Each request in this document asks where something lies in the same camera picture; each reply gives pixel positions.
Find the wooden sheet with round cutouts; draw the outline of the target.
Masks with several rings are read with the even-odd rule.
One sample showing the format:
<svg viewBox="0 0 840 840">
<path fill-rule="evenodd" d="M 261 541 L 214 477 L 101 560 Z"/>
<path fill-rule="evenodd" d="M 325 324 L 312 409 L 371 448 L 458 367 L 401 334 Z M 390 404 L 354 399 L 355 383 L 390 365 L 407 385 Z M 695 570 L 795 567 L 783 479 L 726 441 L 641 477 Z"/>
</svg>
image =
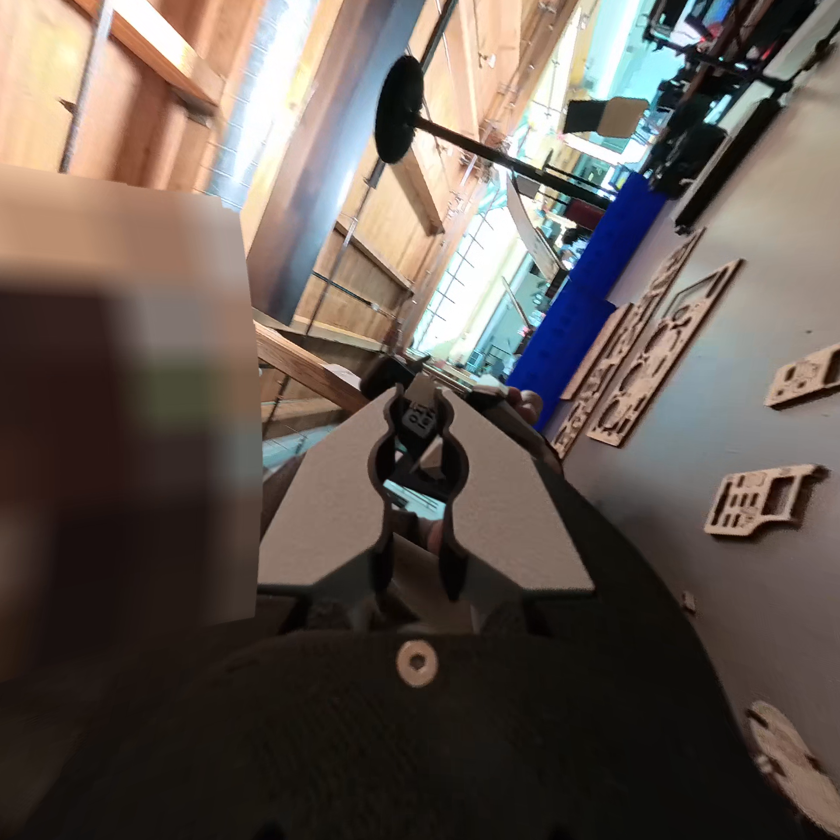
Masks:
<svg viewBox="0 0 840 840">
<path fill-rule="evenodd" d="M 588 438 L 615 448 L 624 446 L 743 264 L 743 259 L 730 261 L 671 298 L 663 316 L 630 353 L 604 406 L 593 414 Z"/>
</svg>

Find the black round-base stand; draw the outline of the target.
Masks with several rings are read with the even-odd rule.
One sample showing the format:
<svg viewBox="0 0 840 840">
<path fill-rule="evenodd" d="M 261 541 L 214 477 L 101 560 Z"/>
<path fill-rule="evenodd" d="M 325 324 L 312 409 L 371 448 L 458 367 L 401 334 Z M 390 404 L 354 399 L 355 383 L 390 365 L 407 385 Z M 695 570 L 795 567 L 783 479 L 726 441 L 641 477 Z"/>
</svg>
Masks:
<svg viewBox="0 0 840 840">
<path fill-rule="evenodd" d="M 400 56 L 385 77 L 375 114 L 374 143 L 384 163 L 395 165 L 400 162 L 411 150 L 416 132 L 423 132 L 483 161 L 498 165 L 513 174 L 593 207 L 606 210 L 612 204 L 612 199 L 596 187 L 586 187 L 568 177 L 540 170 L 489 145 L 425 119 L 422 115 L 423 104 L 422 67 L 414 57 Z"/>
</svg>

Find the long wooden puzzle sheet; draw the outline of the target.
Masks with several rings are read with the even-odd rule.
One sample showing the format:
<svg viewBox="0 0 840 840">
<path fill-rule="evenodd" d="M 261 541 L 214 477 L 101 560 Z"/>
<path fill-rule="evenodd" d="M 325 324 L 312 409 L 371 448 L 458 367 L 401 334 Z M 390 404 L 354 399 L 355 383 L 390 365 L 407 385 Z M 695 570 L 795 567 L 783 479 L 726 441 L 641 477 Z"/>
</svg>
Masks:
<svg viewBox="0 0 840 840">
<path fill-rule="evenodd" d="M 552 441 L 552 447 L 561 459 L 567 456 L 589 422 L 606 387 L 670 292 L 706 229 L 706 226 L 702 226 L 689 233 L 686 241 L 680 244 L 657 268 L 642 296 L 638 301 L 633 302 L 635 305 L 633 313 L 616 333 L 610 347 L 596 363 L 577 396 L 571 400 L 571 409 Z"/>
</svg>

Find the wooden beam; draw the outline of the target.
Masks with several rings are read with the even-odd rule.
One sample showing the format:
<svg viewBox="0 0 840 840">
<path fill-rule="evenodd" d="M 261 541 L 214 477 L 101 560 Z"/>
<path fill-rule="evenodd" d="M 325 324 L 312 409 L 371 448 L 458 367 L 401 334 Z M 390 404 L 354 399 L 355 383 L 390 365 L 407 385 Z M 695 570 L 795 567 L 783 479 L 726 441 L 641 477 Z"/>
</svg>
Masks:
<svg viewBox="0 0 840 840">
<path fill-rule="evenodd" d="M 261 361 L 347 413 L 357 413 L 368 404 L 357 387 L 329 369 L 318 356 L 257 321 L 254 328 Z"/>
</svg>

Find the narrow wooden puzzle sheet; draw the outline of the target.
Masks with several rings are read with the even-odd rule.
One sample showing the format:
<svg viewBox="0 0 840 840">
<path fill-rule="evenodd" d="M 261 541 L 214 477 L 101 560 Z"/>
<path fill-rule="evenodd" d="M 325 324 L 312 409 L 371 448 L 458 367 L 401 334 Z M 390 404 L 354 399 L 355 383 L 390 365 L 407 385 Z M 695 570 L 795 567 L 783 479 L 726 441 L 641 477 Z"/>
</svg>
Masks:
<svg viewBox="0 0 840 840">
<path fill-rule="evenodd" d="M 634 309 L 635 305 L 632 302 L 628 302 L 621 307 L 616 308 L 608 319 L 605 320 L 601 330 L 595 336 L 589 349 L 584 354 L 583 359 L 563 389 L 563 392 L 560 395 L 561 401 L 568 402 L 577 396 L 583 384 L 590 376 L 596 363 L 608 350 L 614 336 L 624 325 L 629 315 L 633 313 Z"/>
</svg>

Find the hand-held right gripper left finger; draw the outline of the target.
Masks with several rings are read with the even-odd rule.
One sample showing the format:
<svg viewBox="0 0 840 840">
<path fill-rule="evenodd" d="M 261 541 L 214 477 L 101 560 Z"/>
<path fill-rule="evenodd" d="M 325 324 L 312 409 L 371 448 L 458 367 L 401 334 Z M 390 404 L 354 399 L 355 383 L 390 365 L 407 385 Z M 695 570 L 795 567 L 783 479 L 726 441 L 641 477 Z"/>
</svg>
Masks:
<svg viewBox="0 0 840 840">
<path fill-rule="evenodd" d="M 311 447 L 259 548 L 258 588 L 312 600 L 360 601 L 393 573 L 395 385 Z"/>
</svg>

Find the blue partition panel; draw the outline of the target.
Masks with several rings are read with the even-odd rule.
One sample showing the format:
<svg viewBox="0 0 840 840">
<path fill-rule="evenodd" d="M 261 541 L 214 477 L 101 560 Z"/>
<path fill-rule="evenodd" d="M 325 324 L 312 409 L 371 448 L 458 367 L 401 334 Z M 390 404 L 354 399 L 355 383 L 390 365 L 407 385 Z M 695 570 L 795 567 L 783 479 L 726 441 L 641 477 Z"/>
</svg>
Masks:
<svg viewBox="0 0 840 840">
<path fill-rule="evenodd" d="M 644 175 L 628 176 L 509 374 L 510 387 L 542 398 L 537 431 L 548 426 L 565 387 L 615 311 L 608 294 L 665 202 Z"/>
</svg>

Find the small rectangular wooden panel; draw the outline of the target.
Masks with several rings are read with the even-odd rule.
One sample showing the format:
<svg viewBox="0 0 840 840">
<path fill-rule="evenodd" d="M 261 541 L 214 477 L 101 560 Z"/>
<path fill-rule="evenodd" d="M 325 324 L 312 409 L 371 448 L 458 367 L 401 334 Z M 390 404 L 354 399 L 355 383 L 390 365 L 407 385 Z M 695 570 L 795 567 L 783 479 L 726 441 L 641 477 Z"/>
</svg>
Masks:
<svg viewBox="0 0 840 840">
<path fill-rule="evenodd" d="M 771 527 L 797 528 L 809 493 L 829 473 L 823 465 L 803 464 L 727 474 L 703 531 L 715 538 L 753 539 Z"/>
<path fill-rule="evenodd" d="M 839 343 L 782 365 L 773 375 L 763 405 L 781 409 L 810 400 L 839 387 Z"/>
</svg>

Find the round wooden disc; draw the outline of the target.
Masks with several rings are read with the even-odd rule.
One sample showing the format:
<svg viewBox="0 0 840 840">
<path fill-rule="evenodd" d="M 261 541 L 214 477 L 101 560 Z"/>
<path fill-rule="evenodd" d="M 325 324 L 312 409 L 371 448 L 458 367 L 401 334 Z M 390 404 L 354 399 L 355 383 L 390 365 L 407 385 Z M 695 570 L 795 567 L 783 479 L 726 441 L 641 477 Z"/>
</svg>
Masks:
<svg viewBox="0 0 840 840">
<path fill-rule="evenodd" d="M 745 717 L 764 776 L 809 823 L 839 838 L 838 787 L 793 723 L 763 700 L 754 701 Z"/>
</svg>

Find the person's left hand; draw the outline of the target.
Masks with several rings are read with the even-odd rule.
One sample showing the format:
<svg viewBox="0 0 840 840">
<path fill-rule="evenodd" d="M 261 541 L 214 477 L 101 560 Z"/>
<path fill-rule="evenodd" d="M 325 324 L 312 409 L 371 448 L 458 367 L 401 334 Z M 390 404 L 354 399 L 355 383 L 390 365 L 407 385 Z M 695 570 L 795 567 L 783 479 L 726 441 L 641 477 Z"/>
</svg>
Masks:
<svg viewBox="0 0 840 840">
<path fill-rule="evenodd" d="M 543 410 L 543 400 L 539 394 L 511 387 L 507 392 L 507 403 L 526 424 L 536 426 Z"/>
</svg>

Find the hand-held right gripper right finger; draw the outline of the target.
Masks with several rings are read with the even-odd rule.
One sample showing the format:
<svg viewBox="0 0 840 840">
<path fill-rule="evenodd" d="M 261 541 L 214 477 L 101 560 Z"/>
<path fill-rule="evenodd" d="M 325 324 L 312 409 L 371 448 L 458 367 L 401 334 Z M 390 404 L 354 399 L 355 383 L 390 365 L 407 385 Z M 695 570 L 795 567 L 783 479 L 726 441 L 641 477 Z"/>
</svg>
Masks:
<svg viewBox="0 0 840 840">
<path fill-rule="evenodd" d="M 550 495 L 560 476 L 451 389 L 438 391 L 448 489 L 438 568 L 451 601 L 588 596 L 595 584 Z"/>
</svg>

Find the grey desk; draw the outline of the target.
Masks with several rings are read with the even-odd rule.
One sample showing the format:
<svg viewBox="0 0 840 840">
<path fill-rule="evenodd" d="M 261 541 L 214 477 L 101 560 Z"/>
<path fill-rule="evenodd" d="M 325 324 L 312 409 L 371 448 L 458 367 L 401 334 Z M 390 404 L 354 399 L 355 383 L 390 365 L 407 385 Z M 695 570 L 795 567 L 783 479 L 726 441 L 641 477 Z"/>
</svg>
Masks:
<svg viewBox="0 0 840 840">
<path fill-rule="evenodd" d="M 835 48 L 700 223 L 643 334 L 678 291 L 744 264 L 624 446 L 580 436 L 565 461 L 654 570 L 644 594 L 621 590 L 611 624 L 627 651 L 602 725 L 631 739 L 628 779 L 575 838 L 832 838 L 761 772 L 745 711 L 778 708 L 838 787 L 838 389 L 763 405 L 783 364 L 838 343 L 838 82 Z M 803 464 L 829 476 L 799 527 L 704 533 L 725 475 Z"/>
</svg>

